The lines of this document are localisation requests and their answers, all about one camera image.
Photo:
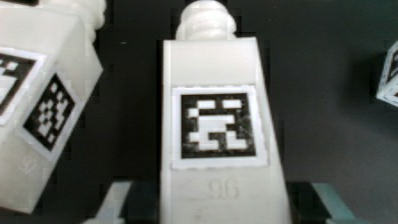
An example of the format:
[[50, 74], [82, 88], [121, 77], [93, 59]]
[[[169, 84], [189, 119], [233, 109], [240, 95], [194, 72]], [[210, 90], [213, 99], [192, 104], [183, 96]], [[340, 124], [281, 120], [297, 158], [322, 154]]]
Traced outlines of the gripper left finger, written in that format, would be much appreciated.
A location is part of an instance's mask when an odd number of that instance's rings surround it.
[[82, 224], [158, 224], [158, 193], [151, 182], [116, 181], [96, 215]]

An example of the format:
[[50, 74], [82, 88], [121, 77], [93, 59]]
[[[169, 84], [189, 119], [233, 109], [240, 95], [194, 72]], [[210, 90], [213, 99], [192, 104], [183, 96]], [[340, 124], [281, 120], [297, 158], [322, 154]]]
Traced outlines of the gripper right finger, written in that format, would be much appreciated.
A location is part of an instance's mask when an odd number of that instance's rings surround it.
[[293, 224], [363, 224], [327, 183], [288, 182]]

